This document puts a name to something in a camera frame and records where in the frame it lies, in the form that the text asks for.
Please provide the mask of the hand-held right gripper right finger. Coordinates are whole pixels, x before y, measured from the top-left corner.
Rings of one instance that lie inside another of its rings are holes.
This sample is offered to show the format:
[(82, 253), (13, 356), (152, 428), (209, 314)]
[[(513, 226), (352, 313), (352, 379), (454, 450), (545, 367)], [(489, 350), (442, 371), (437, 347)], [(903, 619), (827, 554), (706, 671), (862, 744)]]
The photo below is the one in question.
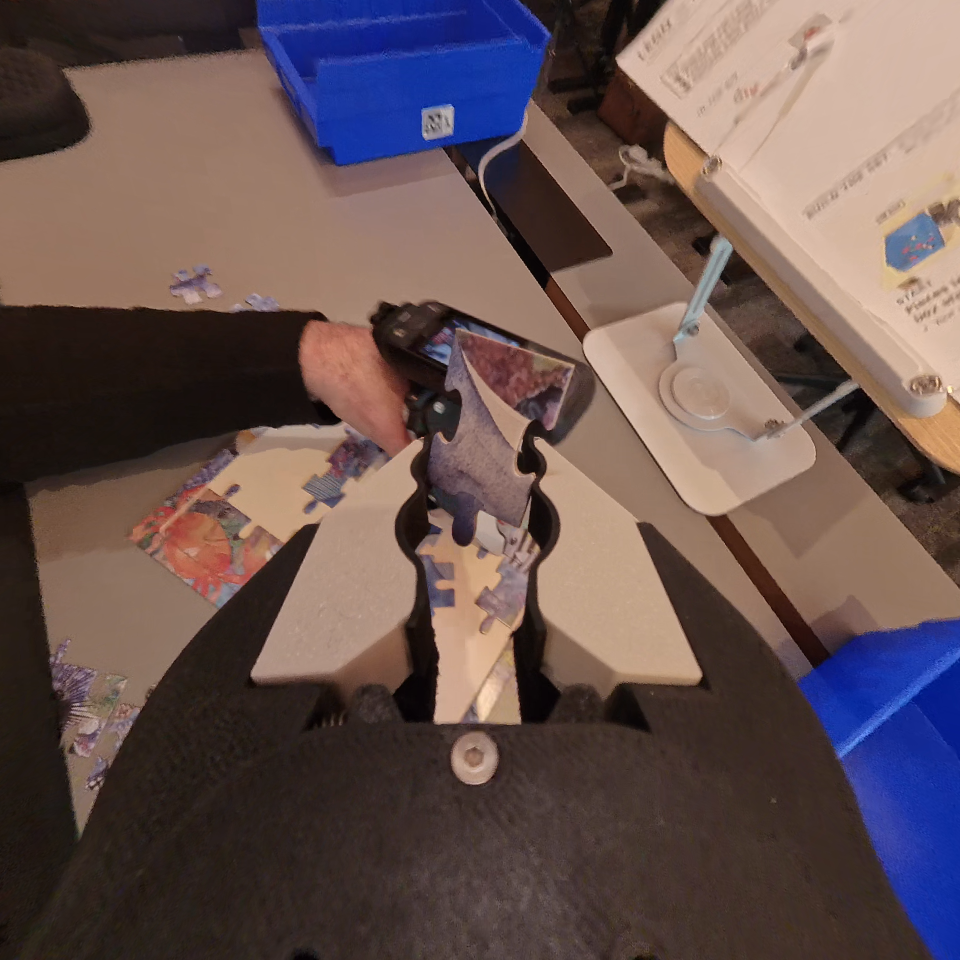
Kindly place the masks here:
[(560, 694), (622, 685), (695, 687), (702, 680), (641, 523), (544, 438), (524, 441), (534, 474), (528, 532), (537, 554), (516, 628), (523, 723), (540, 723)]

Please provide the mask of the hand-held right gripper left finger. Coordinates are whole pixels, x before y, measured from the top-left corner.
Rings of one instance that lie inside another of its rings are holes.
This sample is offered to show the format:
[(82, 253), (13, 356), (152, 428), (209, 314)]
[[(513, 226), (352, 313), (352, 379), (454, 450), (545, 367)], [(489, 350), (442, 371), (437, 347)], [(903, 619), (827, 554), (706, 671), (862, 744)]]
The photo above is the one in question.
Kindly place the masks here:
[(411, 442), (319, 522), (250, 678), (387, 688), (434, 720), (439, 651), (418, 548), (429, 533), (429, 443)]

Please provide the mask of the purple and navy puzzle piece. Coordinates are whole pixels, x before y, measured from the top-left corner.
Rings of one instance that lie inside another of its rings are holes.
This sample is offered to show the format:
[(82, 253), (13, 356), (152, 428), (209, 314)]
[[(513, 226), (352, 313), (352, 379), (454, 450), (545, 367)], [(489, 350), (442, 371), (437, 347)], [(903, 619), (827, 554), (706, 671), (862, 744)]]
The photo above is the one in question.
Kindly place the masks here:
[(522, 523), (535, 478), (519, 467), (524, 437), (531, 426), (542, 435), (569, 432), (591, 401), (591, 383), (570, 358), (455, 328), (443, 385), (458, 395), (461, 413), (452, 438), (432, 438), (427, 475), (458, 546), (474, 540), (481, 513)]

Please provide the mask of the person's left forearm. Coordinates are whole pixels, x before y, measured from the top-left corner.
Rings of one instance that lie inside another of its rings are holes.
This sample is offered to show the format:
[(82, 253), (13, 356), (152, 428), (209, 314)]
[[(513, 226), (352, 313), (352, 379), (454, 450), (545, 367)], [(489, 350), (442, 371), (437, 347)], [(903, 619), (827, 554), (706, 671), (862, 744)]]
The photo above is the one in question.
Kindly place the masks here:
[(27, 483), (255, 427), (332, 424), (302, 311), (1, 310), (1, 479)]

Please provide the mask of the person's left hand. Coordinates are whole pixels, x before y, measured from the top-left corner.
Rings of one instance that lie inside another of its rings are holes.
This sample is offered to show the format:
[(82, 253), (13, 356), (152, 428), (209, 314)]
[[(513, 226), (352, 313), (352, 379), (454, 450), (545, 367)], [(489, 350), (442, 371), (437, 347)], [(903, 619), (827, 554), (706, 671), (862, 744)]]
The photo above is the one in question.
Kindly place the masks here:
[(365, 328), (311, 320), (298, 346), (310, 399), (393, 457), (411, 442), (406, 425), (409, 382), (381, 356)]

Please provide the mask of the blue bin with tag sticker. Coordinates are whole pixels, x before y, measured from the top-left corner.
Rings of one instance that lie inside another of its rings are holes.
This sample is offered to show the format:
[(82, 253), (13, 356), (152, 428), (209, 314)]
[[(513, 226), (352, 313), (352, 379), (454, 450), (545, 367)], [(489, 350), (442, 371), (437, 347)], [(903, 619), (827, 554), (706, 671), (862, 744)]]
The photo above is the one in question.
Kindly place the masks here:
[(259, 1), (265, 55), (337, 165), (507, 138), (549, 31), (520, 1)]

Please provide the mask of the blue plastic storage bin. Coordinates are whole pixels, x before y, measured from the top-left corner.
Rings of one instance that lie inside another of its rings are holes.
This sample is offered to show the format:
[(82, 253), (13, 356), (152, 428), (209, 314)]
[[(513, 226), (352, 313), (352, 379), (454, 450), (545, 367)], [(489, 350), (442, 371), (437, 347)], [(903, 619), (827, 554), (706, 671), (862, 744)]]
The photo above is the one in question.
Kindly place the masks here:
[(798, 681), (895, 894), (959, 957), (959, 620), (859, 635)]

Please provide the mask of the brown bag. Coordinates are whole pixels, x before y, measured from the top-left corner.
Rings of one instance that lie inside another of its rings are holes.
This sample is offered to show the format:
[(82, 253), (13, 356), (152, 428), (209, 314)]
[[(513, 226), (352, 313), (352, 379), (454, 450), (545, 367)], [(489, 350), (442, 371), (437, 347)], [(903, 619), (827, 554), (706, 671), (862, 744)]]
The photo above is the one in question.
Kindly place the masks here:
[(663, 150), (667, 115), (620, 69), (609, 79), (597, 115), (624, 144), (648, 154)]

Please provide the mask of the white instruction board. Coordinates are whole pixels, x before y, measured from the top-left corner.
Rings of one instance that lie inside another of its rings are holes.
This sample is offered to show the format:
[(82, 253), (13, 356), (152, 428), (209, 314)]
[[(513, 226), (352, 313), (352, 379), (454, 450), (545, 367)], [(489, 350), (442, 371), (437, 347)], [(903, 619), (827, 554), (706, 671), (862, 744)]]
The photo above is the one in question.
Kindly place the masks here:
[(617, 64), (704, 197), (909, 415), (959, 381), (959, 3), (667, 2)]

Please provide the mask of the metal stand bracket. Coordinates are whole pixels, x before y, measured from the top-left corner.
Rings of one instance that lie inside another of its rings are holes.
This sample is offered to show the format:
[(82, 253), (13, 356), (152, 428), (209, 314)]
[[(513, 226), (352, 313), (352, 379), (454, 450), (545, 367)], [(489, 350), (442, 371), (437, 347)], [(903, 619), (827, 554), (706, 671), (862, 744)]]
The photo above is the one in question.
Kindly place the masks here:
[(675, 420), (699, 432), (726, 430), (750, 443), (772, 442), (846, 399), (859, 385), (847, 379), (790, 420), (760, 421), (759, 390), (747, 388), (724, 366), (721, 353), (705, 345), (702, 334), (707, 305), (733, 251), (731, 242), (721, 235), (711, 241), (709, 257), (671, 341), (674, 362), (658, 381), (660, 400)]

